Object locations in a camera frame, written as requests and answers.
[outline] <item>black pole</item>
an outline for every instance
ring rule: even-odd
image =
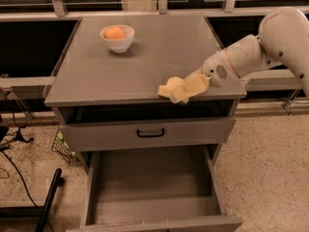
[[[43,232],[46,222],[47,222],[47,218],[48,218],[48,214],[52,205],[52,201],[54,199],[55,193],[56,193],[56,189],[58,187],[58,183],[60,181],[60,176],[62,173],[62,169],[61,168],[57,168],[54,174],[54,178],[51,182],[50,188],[49,188],[49,192],[48,195],[46,197],[45,200],[45,204],[43,206],[43,210],[40,216],[40,220],[38,222],[38,226],[36,229],[36,232]]]

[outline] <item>wire basket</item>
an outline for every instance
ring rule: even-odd
[[[79,164],[78,157],[70,150],[59,130],[57,130],[51,151],[57,152],[69,164]]]

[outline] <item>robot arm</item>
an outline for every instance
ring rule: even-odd
[[[309,22],[295,8],[273,10],[262,20],[259,36],[249,35],[209,57],[201,69],[185,79],[172,77],[159,87],[158,94],[171,102],[187,102],[190,97],[223,86],[246,74],[288,67],[309,97]]]

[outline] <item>desk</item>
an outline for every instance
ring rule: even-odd
[[[135,29],[122,54],[101,28]],[[157,96],[219,50],[201,15],[84,17],[45,103],[88,172],[85,213],[76,231],[234,231],[212,165],[233,128],[245,90],[239,80],[210,87],[187,105]]]

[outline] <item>gray tabletop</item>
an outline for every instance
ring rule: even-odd
[[[110,51],[99,36],[105,26],[134,28],[132,46]],[[46,97],[51,107],[162,102],[159,85],[202,67],[220,50],[201,15],[123,15],[84,17]],[[210,89],[197,100],[233,99],[245,95],[240,83]]]

